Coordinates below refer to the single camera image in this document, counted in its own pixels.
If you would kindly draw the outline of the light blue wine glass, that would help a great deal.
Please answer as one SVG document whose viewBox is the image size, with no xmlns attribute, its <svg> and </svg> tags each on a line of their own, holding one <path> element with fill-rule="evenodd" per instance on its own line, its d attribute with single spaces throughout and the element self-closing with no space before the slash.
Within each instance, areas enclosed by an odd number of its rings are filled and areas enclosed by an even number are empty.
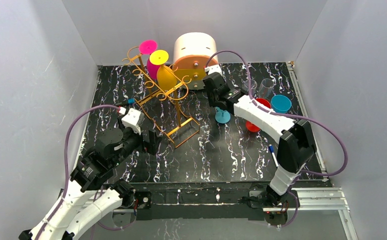
<svg viewBox="0 0 387 240">
<path fill-rule="evenodd" d="M 231 114 L 227 110 L 222 110 L 219 107 L 215 107 L 215 120 L 219 124 L 226 124 L 231 119 Z"/>
</svg>

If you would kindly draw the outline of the gold wire wine glass rack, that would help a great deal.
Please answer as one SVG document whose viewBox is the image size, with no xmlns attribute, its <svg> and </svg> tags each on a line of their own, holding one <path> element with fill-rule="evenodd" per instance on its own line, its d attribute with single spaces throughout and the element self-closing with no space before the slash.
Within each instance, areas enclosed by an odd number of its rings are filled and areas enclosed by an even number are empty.
<svg viewBox="0 0 387 240">
<path fill-rule="evenodd" d="M 177 84 L 171 90 L 162 90 L 158 85 L 158 81 L 152 79 L 151 76 L 145 72 L 145 66 L 142 60 L 143 55 L 149 55 L 150 57 L 153 52 L 154 51 L 151 51 L 148 46 L 145 48 L 141 46 L 134 46 L 130 50 L 128 50 L 127 57 L 124 58 L 122 61 L 125 63 L 126 66 L 132 64 L 136 67 L 136 69 L 132 71 L 135 76 L 144 76 L 144 86 L 148 90 L 149 95 L 142 98 L 141 100 L 135 100 L 136 104 L 141 108 L 145 116 L 148 117 L 155 124 L 155 128 L 157 128 L 163 135 L 165 135 L 175 148 L 178 148 L 186 141 L 191 139 L 194 135 L 200 132 L 200 123 L 194 117 L 186 115 L 180 107 L 180 101 L 185 99 L 189 94 L 189 90 L 185 89 L 185 87 L 190 81 L 185 82 L 183 79 L 179 79 L 175 75 L 175 70 L 173 70 L 173 64 L 166 65 L 165 63 L 165 65 L 171 69 L 173 75 L 176 77 Z M 148 115 L 148 112 L 144 109 L 144 105 L 153 98 L 156 98 L 159 101 L 168 101 L 175 107 L 177 126 L 174 129 L 168 132 L 164 131 L 161 126 L 152 117 Z M 193 134 L 188 136 L 186 139 L 182 140 L 179 143 L 176 143 L 172 135 L 177 133 L 183 127 L 188 126 L 189 124 L 196 126 L 197 130 Z"/>
</svg>

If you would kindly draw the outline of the clear wine glass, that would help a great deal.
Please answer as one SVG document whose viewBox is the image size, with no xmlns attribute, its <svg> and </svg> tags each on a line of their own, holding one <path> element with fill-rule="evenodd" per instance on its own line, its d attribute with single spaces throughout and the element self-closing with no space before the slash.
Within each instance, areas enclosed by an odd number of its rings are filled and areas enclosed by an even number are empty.
<svg viewBox="0 0 387 240">
<path fill-rule="evenodd" d="M 263 79 L 257 91 L 257 96 L 262 99 L 267 99 L 268 96 L 272 93 L 274 86 L 275 82 L 272 79 Z"/>
</svg>

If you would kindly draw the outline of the yellow wine glass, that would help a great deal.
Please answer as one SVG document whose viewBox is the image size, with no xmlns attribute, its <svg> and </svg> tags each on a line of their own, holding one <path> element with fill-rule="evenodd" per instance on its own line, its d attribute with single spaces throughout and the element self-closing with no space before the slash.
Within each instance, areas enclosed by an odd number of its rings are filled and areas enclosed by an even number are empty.
<svg viewBox="0 0 387 240">
<path fill-rule="evenodd" d="M 171 90 L 177 84 L 177 79 L 173 75 L 172 70 L 165 65 L 168 59 L 168 52 L 162 49 L 154 51 L 149 57 L 152 65 L 159 66 L 156 71 L 156 79 L 159 87 L 164 91 Z"/>
</svg>

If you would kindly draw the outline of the blue front wine glass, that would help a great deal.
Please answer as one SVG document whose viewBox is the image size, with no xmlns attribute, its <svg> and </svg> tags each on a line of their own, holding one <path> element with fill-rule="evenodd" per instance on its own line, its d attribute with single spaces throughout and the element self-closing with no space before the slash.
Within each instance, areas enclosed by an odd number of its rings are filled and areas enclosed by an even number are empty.
<svg viewBox="0 0 387 240">
<path fill-rule="evenodd" d="M 292 107 L 291 100 L 285 95 L 275 95 L 270 100 L 270 106 L 276 113 L 286 114 Z"/>
</svg>

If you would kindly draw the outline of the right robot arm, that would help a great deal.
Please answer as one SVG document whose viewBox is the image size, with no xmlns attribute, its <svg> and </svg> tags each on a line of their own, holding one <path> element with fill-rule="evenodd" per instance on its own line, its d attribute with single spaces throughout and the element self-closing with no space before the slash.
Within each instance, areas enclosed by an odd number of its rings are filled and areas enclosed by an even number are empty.
<svg viewBox="0 0 387 240">
<path fill-rule="evenodd" d="M 218 72 L 208 73 L 202 81 L 211 107 L 251 122 L 275 141 L 278 167 L 267 187 L 267 195 L 275 198 L 284 196 L 316 153 L 310 122 L 277 115 L 270 108 L 251 99 L 245 90 L 230 88 Z"/>
</svg>

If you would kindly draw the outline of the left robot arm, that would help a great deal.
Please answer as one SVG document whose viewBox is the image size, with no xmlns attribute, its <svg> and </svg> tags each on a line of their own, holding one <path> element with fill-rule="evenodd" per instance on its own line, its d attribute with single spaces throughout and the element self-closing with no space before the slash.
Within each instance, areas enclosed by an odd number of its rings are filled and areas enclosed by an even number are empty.
<svg viewBox="0 0 387 240">
<path fill-rule="evenodd" d="M 120 179 L 93 203 L 85 203 L 114 174 L 114 169 L 137 150 L 155 155 L 162 136 L 154 130 L 147 135 L 130 127 L 109 128 L 100 133 L 94 146 L 70 174 L 67 191 L 36 227 L 24 230 L 20 240 L 78 240 L 90 227 L 118 207 L 137 207 L 135 188 Z"/>
</svg>

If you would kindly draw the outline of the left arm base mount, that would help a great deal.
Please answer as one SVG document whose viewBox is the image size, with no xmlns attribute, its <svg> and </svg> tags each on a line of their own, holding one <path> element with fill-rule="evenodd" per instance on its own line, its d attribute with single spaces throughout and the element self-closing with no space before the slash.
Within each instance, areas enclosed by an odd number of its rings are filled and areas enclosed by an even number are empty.
<svg viewBox="0 0 387 240">
<path fill-rule="evenodd" d="M 140 210 L 148 210 L 152 206 L 150 191 L 136 191 L 122 206 L 112 212 L 112 222 L 116 228 L 125 229 L 131 226 L 139 215 Z"/>
</svg>

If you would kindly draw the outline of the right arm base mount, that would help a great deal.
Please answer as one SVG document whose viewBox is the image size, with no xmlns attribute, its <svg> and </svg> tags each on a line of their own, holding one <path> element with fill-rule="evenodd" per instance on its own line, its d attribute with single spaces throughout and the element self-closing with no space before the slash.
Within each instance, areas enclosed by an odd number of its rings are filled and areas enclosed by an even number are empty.
<svg viewBox="0 0 387 240">
<path fill-rule="evenodd" d="M 297 217 L 301 206 L 298 192 L 290 190 L 281 197 L 281 202 L 273 204 L 266 198 L 265 190 L 250 190 L 247 196 L 238 200 L 252 209 L 261 209 L 264 212 L 264 220 L 269 227 L 283 228 L 290 225 Z"/>
</svg>

